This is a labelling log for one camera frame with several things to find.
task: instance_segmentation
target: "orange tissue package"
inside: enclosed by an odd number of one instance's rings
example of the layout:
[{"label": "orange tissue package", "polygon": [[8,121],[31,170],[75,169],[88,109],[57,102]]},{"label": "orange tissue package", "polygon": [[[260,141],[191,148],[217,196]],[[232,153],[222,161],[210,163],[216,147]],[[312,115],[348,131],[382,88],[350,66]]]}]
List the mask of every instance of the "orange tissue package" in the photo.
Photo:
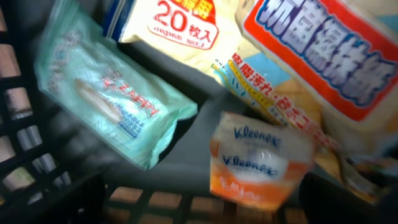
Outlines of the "orange tissue package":
[{"label": "orange tissue package", "polygon": [[291,128],[223,113],[210,151],[212,194],[273,211],[311,168],[314,143]]}]

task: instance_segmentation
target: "gray surface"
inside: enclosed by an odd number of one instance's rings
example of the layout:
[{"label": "gray surface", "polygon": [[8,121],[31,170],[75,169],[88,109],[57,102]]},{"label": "gray surface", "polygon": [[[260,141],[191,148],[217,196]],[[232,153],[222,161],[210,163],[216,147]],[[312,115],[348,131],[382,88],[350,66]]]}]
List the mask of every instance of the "gray surface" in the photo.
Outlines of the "gray surface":
[{"label": "gray surface", "polygon": [[[13,0],[19,6],[21,27],[30,35],[28,51],[37,51],[40,34],[47,21],[52,0]],[[83,8],[101,21],[111,0],[81,0]],[[178,88],[200,106],[192,126],[186,124],[176,136],[182,136],[165,159],[152,170],[142,171],[85,129],[79,121],[63,111],[49,116],[55,138],[61,137],[62,149],[52,154],[61,163],[69,163],[77,174],[100,171],[107,180],[121,185],[162,190],[195,192],[208,195],[210,152],[209,140],[222,111],[243,113],[246,106],[219,86],[212,78],[160,54],[140,42],[121,46],[122,50],[147,69]],[[48,108],[53,108],[47,99]],[[315,172],[328,177],[319,167]],[[297,193],[289,203],[298,204]]]}]

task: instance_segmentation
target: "kleenex logo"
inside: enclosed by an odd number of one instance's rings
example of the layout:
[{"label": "kleenex logo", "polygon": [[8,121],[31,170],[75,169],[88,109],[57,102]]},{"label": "kleenex logo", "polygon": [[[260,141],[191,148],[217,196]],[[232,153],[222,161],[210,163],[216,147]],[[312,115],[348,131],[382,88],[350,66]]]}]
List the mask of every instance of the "kleenex logo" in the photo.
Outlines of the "kleenex logo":
[{"label": "kleenex logo", "polygon": [[247,125],[244,128],[239,128],[239,129],[235,127],[234,133],[235,133],[235,139],[239,138],[261,139],[266,143],[273,145],[275,148],[278,148],[280,145],[280,138],[272,136],[269,133],[249,129],[249,126]]},{"label": "kleenex logo", "polygon": [[251,162],[251,161],[244,161],[242,159],[239,159],[239,156],[234,156],[234,157],[223,156],[223,160],[224,160],[225,165],[227,165],[227,166],[240,166],[240,167],[245,167],[245,168],[252,169],[252,170],[258,170],[260,172],[263,172],[265,175],[268,175],[269,177],[274,177],[274,176],[278,175],[277,170],[273,170],[271,167],[266,166],[265,164],[261,165],[261,164],[257,164],[255,162]]}]

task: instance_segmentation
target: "light blue wet wipes pack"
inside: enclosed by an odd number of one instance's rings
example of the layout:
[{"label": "light blue wet wipes pack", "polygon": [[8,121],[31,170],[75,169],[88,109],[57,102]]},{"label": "light blue wet wipes pack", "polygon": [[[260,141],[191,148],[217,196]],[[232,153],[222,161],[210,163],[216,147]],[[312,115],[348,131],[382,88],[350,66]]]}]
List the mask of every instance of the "light blue wet wipes pack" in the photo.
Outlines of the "light blue wet wipes pack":
[{"label": "light blue wet wipes pack", "polygon": [[74,0],[56,1],[35,72],[39,88],[136,166],[150,169],[197,104],[121,53]]}]

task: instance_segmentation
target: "red border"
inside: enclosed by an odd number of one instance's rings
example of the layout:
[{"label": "red border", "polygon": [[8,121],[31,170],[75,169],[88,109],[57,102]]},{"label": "red border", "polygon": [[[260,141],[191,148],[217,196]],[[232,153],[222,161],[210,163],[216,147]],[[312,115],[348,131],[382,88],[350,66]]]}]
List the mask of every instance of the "red border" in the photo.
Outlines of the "red border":
[{"label": "red border", "polygon": [[[338,90],[331,87],[326,80],[317,74],[304,59],[298,57],[288,46],[283,45],[263,26],[256,23],[256,15],[264,1],[258,1],[244,22],[244,28],[258,42],[266,46],[271,52],[276,52],[278,56],[290,65],[309,85],[312,86],[325,100],[327,100],[337,110],[355,121],[362,121],[380,103],[380,101],[392,90],[398,82],[398,72],[395,77],[390,78],[390,83],[386,88],[376,95],[376,98],[366,108],[357,107],[352,101],[344,99]],[[328,9],[329,15],[336,16],[347,28],[357,32],[363,39],[371,43],[369,52],[375,50],[382,53],[386,60],[398,62],[398,46],[374,30],[368,23],[359,16],[353,14],[348,8],[344,7],[339,1],[320,0]]]}]

